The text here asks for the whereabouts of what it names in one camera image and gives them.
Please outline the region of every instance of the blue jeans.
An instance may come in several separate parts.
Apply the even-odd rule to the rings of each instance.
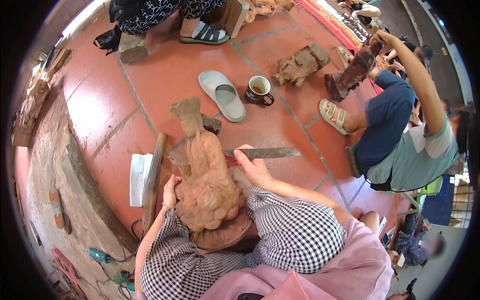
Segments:
[[[412,86],[386,69],[378,72],[375,83],[384,91],[367,101],[365,114],[368,127],[359,140],[355,154],[357,167],[365,176],[400,141],[415,101]]]

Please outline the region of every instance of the coffee mug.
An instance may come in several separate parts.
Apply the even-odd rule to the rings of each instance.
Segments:
[[[248,87],[245,91],[245,100],[253,104],[263,104],[265,106],[270,106],[273,104],[275,99],[269,93],[270,92],[270,83],[269,81],[262,76],[254,76],[248,81]],[[265,96],[269,97],[271,102],[268,103],[265,101]]]

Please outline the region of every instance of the knife blade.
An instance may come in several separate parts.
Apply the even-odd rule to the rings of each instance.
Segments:
[[[234,149],[222,150],[222,151],[228,156],[234,156],[233,150]],[[301,153],[297,149],[292,147],[239,149],[239,150],[242,151],[248,157],[248,159],[301,156]]]

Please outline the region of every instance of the patterned pants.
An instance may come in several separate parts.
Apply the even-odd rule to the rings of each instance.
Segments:
[[[142,11],[128,20],[118,23],[120,30],[131,35],[157,26],[180,9],[185,19],[196,19],[220,7],[226,0],[148,0]]]
[[[200,254],[174,211],[148,250],[140,285],[148,299],[197,299],[224,274],[269,264],[314,273],[343,249],[345,230],[330,207],[253,187],[249,214],[261,238],[253,253]]]

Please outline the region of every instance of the light blue t-shirt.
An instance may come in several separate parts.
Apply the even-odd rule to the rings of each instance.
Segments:
[[[372,183],[385,183],[392,171],[393,190],[418,189],[439,177],[457,157],[455,135],[445,116],[442,129],[432,136],[428,136],[427,125],[404,133],[393,151],[368,170],[367,178]]]

